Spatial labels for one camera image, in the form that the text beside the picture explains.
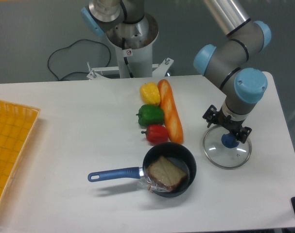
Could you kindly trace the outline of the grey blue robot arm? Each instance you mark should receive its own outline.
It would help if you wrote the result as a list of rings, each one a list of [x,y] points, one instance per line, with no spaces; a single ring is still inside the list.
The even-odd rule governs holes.
[[[193,61],[195,69],[226,95],[221,109],[211,106],[203,118],[228,130],[222,138],[226,146],[244,143],[251,129],[242,124],[261,100],[267,78],[260,70],[242,65],[270,43],[271,30],[261,21],[252,21],[237,0],[207,0],[205,5],[228,41],[221,47],[204,46]],[[81,15],[95,35],[105,35],[115,46],[121,78],[152,75],[158,25],[145,12],[143,1],[92,0]]]

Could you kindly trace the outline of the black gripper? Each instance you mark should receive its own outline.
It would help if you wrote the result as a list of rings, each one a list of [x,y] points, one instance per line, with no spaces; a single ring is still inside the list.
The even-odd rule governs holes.
[[[250,127],[243,127],[242,123],[246,120],[247,115],[238,114],[224,114],[222,110],[217,111],[214,105],[211,105],[203,114],[203,119],[207,122],[209,128],[213,125],[221,125],[227,129],[233,136],[236,136],[236,140],[245,143],[252,132]]]

